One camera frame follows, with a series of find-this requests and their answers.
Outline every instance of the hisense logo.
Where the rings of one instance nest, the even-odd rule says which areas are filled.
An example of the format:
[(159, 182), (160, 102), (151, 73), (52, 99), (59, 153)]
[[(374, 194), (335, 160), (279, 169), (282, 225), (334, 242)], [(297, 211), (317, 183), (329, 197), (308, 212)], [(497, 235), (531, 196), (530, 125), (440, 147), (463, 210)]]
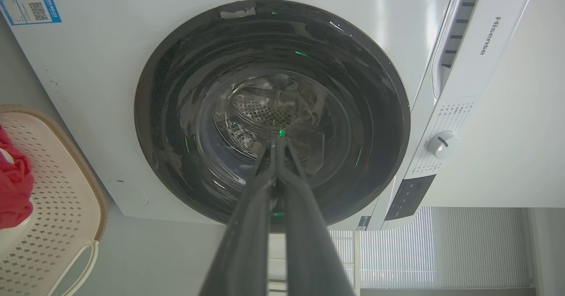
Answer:
[(483, 47), (482, 47), (481, 56), (485, 54), (486, 48), (489, 46), (490, 39), (493, 37), (493, 33), (496, 30), (496, 27), (498, 27), (498, 22), (500, 21), (501, 18), (496, 17), (495, 19), (496, 19), (496, 21), (494, 21), (493, 26), (490, 29), (490, 33), (486, 37), (485, 45), (483, 45)]

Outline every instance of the white washing machine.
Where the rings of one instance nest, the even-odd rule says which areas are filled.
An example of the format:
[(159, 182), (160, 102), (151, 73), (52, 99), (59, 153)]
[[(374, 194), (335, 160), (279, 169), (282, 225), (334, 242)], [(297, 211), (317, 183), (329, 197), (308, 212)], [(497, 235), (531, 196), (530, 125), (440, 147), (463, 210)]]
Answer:
[(125, 215), (226, 222), (284, 129), (349, 230), (412, 220), (527, 2), (1, 0)]

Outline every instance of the blue and white sticker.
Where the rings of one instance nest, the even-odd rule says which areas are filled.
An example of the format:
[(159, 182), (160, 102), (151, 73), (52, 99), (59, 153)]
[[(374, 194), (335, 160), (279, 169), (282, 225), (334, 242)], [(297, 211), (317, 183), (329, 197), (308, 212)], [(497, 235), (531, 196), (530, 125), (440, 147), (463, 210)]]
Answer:
[(12, 25), (61, 22), (53, 0), (0, 0)]

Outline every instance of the white blind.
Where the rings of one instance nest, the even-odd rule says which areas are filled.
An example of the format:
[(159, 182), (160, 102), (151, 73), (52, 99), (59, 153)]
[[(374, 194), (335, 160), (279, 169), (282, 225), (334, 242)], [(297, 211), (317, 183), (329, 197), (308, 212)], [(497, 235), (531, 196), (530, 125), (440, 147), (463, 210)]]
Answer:
[[(353, 281), (353, 231), (331, 231)], [(361, 232), (361, 287), (529, 287), (521, 209), (423, 207), (402, 228)]]

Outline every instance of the qr code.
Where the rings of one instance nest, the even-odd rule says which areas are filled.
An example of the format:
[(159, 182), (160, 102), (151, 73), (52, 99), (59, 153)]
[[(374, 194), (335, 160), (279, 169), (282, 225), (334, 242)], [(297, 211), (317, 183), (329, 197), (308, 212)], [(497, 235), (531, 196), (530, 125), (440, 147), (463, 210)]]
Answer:
[(48, 20), (48, 16), (45, 13), (45, 8), (43, 7), (42, 2), (38, 3), (29, 3), (30, 8), (32, 9), (32, 13), (36, 20)]

